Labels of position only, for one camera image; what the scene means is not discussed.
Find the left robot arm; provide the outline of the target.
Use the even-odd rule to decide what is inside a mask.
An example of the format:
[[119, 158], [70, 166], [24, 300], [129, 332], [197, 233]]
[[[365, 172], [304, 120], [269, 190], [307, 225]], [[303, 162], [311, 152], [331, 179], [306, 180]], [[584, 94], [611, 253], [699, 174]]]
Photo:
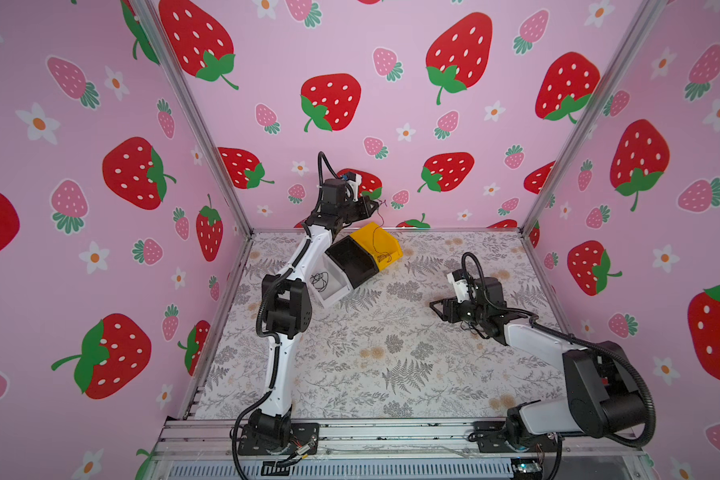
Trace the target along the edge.
[[284, 448], [290, 442], [296, 356], [313, 316], [310, 292], [328, 306], [379, 273], [374, 255], [339, 233], [371, 218], [379, 202], [360, 193], [362, 176], [339, 174], [324, 152], [317, 155], [318, 193], [310, 215], [301, 222], [304, 236], [277, 274], [262, 279], [262, 301], [255, 330], [266, 338], [269, 358], [263, 396], [239, 417], [252, 440]]

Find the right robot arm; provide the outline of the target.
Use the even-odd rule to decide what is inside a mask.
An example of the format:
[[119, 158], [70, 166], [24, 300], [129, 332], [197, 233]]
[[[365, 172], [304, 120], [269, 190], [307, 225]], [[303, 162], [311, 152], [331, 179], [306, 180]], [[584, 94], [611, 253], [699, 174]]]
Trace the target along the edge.
[[475, 430], [475, 441], [504, 442], [516, 451], [547, 435], [605, 438], [642, 448], [657, 427], [649, 387], [616, 343], [593, 343], [540, 324], [537, 314], [507, 305], [501, 283], [485, 276], [477, 257], [466, 252], [448, 274], [454, 296], [431, 302], [444, 322], [459, 324], [484, 340], [530, 353], [564, 376], [565, 393], [554, 400], [526, 402], [508, 409], [496, 430]]

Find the yellow plastic bin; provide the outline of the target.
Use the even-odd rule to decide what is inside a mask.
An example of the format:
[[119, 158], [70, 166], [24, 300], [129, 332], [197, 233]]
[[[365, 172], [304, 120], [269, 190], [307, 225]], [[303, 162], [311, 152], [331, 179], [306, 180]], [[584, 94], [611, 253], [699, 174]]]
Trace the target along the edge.
[[385, 270], [403, 257], [397, 238], [375, 222], [351, 233], [350, 237], [373, 257], [379, 271]]

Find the black plastic bin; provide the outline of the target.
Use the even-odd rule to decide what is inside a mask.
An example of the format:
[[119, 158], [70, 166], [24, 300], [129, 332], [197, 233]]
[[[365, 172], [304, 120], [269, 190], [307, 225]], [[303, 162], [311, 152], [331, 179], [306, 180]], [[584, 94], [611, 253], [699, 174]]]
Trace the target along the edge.
[[353, 289], [358, 288], [376, 274], [379, 267], [371, 253], [351, 236], [332, 244], [327, 250], [328, 258], [346, 275]]

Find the white plastic bin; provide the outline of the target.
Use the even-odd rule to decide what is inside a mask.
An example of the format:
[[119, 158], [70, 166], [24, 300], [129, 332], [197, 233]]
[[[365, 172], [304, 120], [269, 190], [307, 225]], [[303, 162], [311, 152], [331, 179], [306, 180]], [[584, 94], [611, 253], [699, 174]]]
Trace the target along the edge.
[[308, 283], [310, 292], [323, 308], [332, 307], [353, 291], [345, 272], [327, 256], [317, 260]]

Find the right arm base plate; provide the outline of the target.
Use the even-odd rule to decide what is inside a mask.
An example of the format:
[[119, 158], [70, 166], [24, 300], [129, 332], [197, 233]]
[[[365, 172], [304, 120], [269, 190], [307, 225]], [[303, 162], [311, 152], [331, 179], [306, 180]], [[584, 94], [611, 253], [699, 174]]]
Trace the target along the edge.
[[512, 420], [476, 421], [467, 434], [481, 453], [554, 453], [555, 436], [534, 435]]

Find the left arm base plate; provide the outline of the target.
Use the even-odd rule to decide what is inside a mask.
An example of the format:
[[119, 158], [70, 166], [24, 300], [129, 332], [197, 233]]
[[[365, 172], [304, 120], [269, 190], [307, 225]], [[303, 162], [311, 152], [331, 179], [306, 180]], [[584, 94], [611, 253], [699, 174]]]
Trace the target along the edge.
[[242, 428], [236, 451], [241, 456], [312, 455], [317, 452], [320, 424], [296, 422], [277, 427], [254, 425], [249, 422]]

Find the aluminium frame rail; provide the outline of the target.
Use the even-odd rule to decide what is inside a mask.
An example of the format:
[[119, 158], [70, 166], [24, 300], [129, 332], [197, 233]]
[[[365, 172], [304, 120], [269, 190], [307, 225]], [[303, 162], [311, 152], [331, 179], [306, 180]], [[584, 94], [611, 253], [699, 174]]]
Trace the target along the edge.
[[656, 479], [649, 456], [606, 439], [552, 437], [515, 452], [469, 441], [496, 419], [321, 419], [306, 458], [281, 467], [275, 455], [233, 458], [229, 421], [169, 421], [142, 479]]

